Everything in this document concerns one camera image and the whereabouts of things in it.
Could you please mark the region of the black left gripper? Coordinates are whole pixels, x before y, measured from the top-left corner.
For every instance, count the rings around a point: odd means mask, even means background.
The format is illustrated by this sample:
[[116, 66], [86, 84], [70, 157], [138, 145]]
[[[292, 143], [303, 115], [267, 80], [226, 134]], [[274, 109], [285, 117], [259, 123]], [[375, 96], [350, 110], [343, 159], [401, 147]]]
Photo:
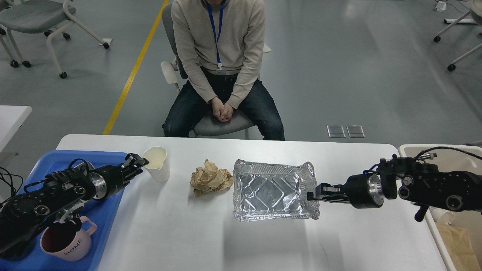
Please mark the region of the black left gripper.
[[150, 161], [136, 153], [128, 153], [119, 165], [104, 165], [89, 171], [89, 179], [95, 186], [94, 199], [107, 199], [127, 186], [127, 181], [143, 173]]

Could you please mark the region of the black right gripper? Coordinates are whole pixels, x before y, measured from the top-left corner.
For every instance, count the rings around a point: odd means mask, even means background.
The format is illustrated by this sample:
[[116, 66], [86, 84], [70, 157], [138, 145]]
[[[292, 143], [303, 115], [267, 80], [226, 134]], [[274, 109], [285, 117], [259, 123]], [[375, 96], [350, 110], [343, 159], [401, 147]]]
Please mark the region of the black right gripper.
[[321, 183], [307, 193], [308, 201], [351, 204], [357, 209], [380, 208], [384, 203], [381, 181], [374, 173], [352, 175], [344, 185]]

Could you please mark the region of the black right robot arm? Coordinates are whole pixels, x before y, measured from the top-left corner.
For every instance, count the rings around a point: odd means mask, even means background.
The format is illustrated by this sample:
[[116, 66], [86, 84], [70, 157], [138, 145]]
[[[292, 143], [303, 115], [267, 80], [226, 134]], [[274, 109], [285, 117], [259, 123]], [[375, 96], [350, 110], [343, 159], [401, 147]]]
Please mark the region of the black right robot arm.
[[309, 201], [351, 204], [353, 207], [379, 208], [384, 199], [401, 199], [419, 206], [414, 216], [421, 222], [430, 207], [463, 212], [482, 208], [481, 176], [468, 171], [441, 172], [427, 163], [439, 146], [420, 151], [415, 157], [382, 158], [362, 174], [350, 176], [346, 183], [321, 183], [307, 193]]

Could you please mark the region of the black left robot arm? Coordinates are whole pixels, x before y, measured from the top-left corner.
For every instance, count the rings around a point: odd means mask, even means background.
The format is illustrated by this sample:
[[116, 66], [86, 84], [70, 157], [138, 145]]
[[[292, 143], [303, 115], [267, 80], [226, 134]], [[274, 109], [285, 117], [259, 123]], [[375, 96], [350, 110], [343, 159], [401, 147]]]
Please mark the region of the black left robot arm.
[[129, 185], [149, 164], [147, 158], [128, 153], [119, 165], [94, 167], [90, 162], [73, 160], [62, 171], [41, 180], [43, 186], [14, 195], [1, 210], [1, 258], [19, 258], [27, 254], [32, 241], [55, 222], [73, 221], [71, 229], [79, 230], [79, 214], [92, 199], [102, 201]]

